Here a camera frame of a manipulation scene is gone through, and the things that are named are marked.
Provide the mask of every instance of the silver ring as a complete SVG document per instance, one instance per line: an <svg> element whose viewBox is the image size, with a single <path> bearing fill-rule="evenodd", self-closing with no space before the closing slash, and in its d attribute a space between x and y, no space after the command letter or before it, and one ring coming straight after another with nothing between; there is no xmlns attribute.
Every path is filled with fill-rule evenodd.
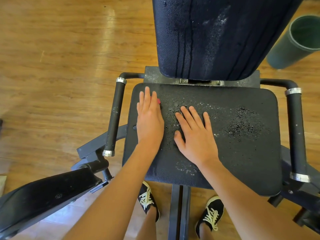
<svg viewBox="0 0 320 240"><path fill-rule="evenodd" d="M300 182L305 182L305 183L310 183L310 177L308 175L305 174L300 174L300 173L294 173L291 172L290 173L290 178L296 181L300 181Z"/></svg>
<svg viewBox="0 0 320 240"><path fill-rule="evenodd" d="M121 83L124 83L125 85L127 84L127 80L124 79L123 77L117 77L117 80L115 81L116 83L117 82L121 82Z"/></svg>
<svg viewBox="0 0 320 240"><path fill-rule="evenodd" d="M284 94L286 96L288 96L289 94L293 94L293 93L302 93L302 90L301 90L301 88L290 88L284 92Z"/></svg>
<svg viewBox="0 0 320 240"><path fill-rule="evenodd" d="M102 156L104 156L104 157L114 157L115 156L115 151L103 150Z"/></svg>

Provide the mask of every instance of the foot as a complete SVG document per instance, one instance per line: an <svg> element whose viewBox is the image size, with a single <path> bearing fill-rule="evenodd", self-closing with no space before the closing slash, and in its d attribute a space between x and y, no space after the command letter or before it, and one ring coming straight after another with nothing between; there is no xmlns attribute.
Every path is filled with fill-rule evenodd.
<svg viewBox="0 0 320 240"><path fill-rule="evenodd" d="M206 224L210 230L218 231L218 221L221 219L224 212L224 205L219 196L212 197L208 202L206 209L201 215L200 220L195 225L195 232L198 238L200 238L200 225Z"/></svg>
<svg viewBox="0 0 320 240"><path fill-rule="evenodd" d="M138 201L139 201L140 205L142 206L145 213L147 213L149 211L150 207L154 206L156 208L157 216L155 218L155 222L157 222L158 219L160 218L159 209L157 207L155 199L153 198L153 196L151 194L150 186L148 185L148 183L146 181L142 182L142 186L141 186L139 196L138 196Z"/></svg>

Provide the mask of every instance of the forearm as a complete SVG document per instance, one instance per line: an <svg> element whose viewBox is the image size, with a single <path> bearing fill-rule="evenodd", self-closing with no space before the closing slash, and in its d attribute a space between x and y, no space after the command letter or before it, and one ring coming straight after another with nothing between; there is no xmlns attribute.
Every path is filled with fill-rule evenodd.
<svg viewBox="0 0 320 240"><path fill-rule="evenodd" d="M154 149L138 144L120 172L67 233L64 240L122 240L142 181L156 153Z"/></svg>
<svg viewBox="0 0 320 240"><path fill-rule="evenodd" d="M199 169L221 198L242 239L318 239L239 181L219 161Z"/></svg>

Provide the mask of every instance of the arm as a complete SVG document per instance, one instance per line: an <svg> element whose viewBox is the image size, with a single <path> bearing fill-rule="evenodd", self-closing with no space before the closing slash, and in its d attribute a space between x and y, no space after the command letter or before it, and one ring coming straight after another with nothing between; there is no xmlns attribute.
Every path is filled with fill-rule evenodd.
<svg viewBox="0 0 320 240"><path fill-rule="evenodd" d="M186 142L176 131L174 140L181 153L193 162L225 205L240 237L246 240L319 239L295 224L278 209L234 177L219 161L209 115L203 114L203 125L194 107L181 107L176 117Z"/></svg>
<svg viewBox="0 0 320 240"><path fill-rule="evenodd" d="M125 237L142 181L159 150L164 133L156 92L152 93L152 97L148 87L145 96L140 92L137 110L138 145L120 172L64 240L122 240Z"/></svg>

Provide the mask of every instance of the hand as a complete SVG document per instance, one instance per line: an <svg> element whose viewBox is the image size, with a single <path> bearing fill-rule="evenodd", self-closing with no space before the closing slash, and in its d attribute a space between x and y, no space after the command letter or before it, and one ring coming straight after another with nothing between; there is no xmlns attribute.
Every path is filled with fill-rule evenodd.
<svg viewBox="0 0 320 240"><path fill-rule="evenodd" d="M218 148L208 113L203 113L204 126L196 109L190 106L189 110L191 114L185 106L181 107L185 118L180 113L175 113L186 138L186 142L184 142L178 130L174 133L174 141L180 152L198 167L214 160L219 162Z"/></svg>
<svg viewBox="0 0 320 240"><path fill-rule="evenodd" d="M140 101L137 103L138 121L137 133L138 143L147 144L148 148L159 150L163 138L165 122L163 121L160 104L157 101L157 93L146 87L145 94L141 91Z"/></svg>

